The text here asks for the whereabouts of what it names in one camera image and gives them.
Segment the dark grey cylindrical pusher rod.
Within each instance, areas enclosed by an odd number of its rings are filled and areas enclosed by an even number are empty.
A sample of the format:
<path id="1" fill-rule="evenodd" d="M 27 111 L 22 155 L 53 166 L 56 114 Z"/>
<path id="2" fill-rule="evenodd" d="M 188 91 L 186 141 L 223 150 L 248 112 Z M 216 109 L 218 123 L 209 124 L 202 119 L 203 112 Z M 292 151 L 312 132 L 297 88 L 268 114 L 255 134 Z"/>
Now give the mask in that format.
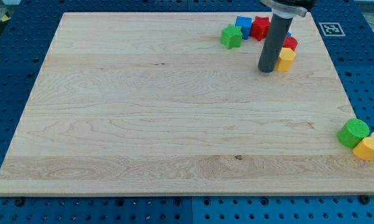
<path id="1" fill-rule="evenodd" d="M 275 69 L 292 20 L 293 17 L 283 18 L 275 13 L 272 15 L 269 31 L 258 61 L 258 69 L 261 72 L 270 73 Z"/>

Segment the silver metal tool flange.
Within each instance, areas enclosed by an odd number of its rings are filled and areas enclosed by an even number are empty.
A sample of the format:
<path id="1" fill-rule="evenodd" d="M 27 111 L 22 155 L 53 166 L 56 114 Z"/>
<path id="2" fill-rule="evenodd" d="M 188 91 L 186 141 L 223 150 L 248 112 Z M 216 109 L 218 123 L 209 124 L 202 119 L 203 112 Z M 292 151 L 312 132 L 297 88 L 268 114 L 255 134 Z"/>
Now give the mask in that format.
<path id="1" fill-rule="evenodd" d="M 279 17 L 305 17 L 314 7 L 315 0 L 260 0 L 260 3 L 270 7 Z"/>

